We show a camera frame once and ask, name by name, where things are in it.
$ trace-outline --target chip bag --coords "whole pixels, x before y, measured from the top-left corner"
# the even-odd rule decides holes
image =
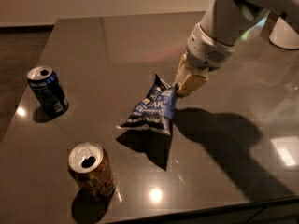
[[[134,108],[129,119],[119,129],[147,130],[170,135],[176,110],[177,85],[170,86],[155,74],[155,82],[147,97]]]

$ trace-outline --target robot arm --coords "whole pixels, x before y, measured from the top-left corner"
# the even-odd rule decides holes
[[[299,49],[299,0],[215,0],[187,40],[175,79],[177,95],[188,96],[205,84],[208,72],[221,68],[237,40],[269,11],[281,16],[270,40],[284,49]]]

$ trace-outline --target can lid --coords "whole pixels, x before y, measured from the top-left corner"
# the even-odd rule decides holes
[[[31,80],[42,80],[49,77],[52,71],[52,68],[48,66],[38,66],[29,71],[27,77]]]
[[[76,146],[68,157],[70,168],[80,174],[94,170],[103,159],[103,149],[94,142],[85,142]]]

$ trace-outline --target table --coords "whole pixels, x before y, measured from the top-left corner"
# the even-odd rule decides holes
[[[18,107],[25,115],[17,110],[0,146],[2,223],[115,222],[225,207],[237,210],[227,223],[298,215],[297,53],[270,52],[261,26],[203,88],[178,100],[172,135],[116,128],[154,72],[173,82],[202,16],[57,21],[38,65],[56,71],[69,109],[50,119],[27,87]],[[106,203],[87,202],[67,172],[68,154],[86,141],[107,151],[117,180]],[[280,200],[292,203],[266,208]]]

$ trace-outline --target pepsi can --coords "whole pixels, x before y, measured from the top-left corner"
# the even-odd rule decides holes
[[[68,108],[57,74],[48,66],[38,66],[28,75],[28,84],[44,111],[50,116],[63,114]]]

